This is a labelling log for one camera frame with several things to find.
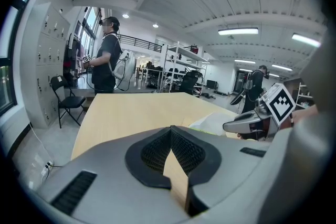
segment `wooden table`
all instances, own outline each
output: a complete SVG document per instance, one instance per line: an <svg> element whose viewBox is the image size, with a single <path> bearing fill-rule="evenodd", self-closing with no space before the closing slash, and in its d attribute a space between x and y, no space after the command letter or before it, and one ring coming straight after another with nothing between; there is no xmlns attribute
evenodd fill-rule
<svg viewBox="0 0 336 224"><path fill-rule="evenodd" d="M186 93L97 94L81 124L71 159L102 142L170 125L188 127L213 112L237 115ZM184 207L187 176L172 151L163 174L171 179L171 194Z"/></svg>

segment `black pants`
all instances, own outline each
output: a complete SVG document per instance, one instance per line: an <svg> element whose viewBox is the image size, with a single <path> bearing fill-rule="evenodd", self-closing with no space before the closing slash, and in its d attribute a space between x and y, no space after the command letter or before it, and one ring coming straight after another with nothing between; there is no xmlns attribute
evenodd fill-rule
<svg viewBox="0 0 336 224"><path fill-rule="evenodd" d="M255 102L251 102L248 98L248 96L246 96L245 98L245 105L244 105L244 108L243 108L243 111L242 113L245 113L247 111L251 111L253 110L254 108L256 107L256 103Z"/></svg>
<svg viewBox="0 0 336 224"><path fill-rule="evenodd" d="M112 83L111 81L109 81L108 84L95 84L94 85L94 94L97 95L97 93L114 93L114 86L115 85L115 80L114 82Z"/></svg>
<svg viewBox="0 0 336 224"><path fill-rule="evenodd" d="M259 94L254 92L253 90L250 90L248 93L245 95L245 105L243 108L242 113L245 113L247 111L251 111L254 108L256 108L256 99L258 98Z"/></svg>

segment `sticker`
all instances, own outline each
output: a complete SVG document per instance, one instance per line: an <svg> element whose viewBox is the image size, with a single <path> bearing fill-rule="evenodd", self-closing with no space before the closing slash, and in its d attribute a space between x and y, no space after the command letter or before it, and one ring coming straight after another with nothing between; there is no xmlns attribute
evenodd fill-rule
<svg viewBox="0 0 336 224"><path fill-rule="evenodd" d="M276 83L262 96L263 101L272 113L278 126L295 108L295 102L283 84Z"/></svg>

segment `black mesh pad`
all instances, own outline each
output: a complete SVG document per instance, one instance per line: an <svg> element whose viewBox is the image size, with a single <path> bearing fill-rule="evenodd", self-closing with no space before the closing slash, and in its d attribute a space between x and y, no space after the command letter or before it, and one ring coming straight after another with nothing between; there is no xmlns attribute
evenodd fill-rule
<svg viewBox="0 0 336 224"><path fill-rule="evenodd" d="M220 152L213 145L171 126L131 145L125 155L126 166L142 184L171 189L170 179L163 176L170 149L188 176L186 210L190 215L196 215L207 207L194 195L192 187L208 182L222 161Z"/></svg>

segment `fluorescent light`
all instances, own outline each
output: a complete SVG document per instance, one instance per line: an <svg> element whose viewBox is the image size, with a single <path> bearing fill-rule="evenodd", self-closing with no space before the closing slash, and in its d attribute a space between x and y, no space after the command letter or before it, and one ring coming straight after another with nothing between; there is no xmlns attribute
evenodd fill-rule
<svg viewBox="0 0 336 224"><path fill-rule="evenodd" d="M253 64L256 63L256 62L253 62L253 61L245 61L245 60L235 60L235 62L245 62L245 63L253 63Z"/></svg>
<svg viewBox="0 0 336 224"><path fill-rule="evenodd" d="M241 35L241 34L257 34L258 28L236 28L218 30L218 33L223 35Z"/></svg>
<svg viewBox="0 0 336 224"><path fill-rule="evenodd" d="M309 45L312 45L314 47L319 47L321 45L321 42L318 42L317 40L308 38L308 37L304 37L298 34L293 34L292 39L297 40L299 42L303 42Z"/></svg>
<svg viewBox="0 0 336 224"><path fill-rule="evenodd" d="M252 70L243 69L243 68L240 68L239 70L240 70L240 71L246 71L246 72L252 72Z"/></svg>
<svg viewBox="0 0 336 224"><path fill-rule="evenodd" d="M277 65L272 65L273 67L276 67L276 68L280 68L280 69L283 69L283 70L287 70L287 71L293 71L293 69L290 69L288 67L281 67L281 66L277 66Z"/></svg>

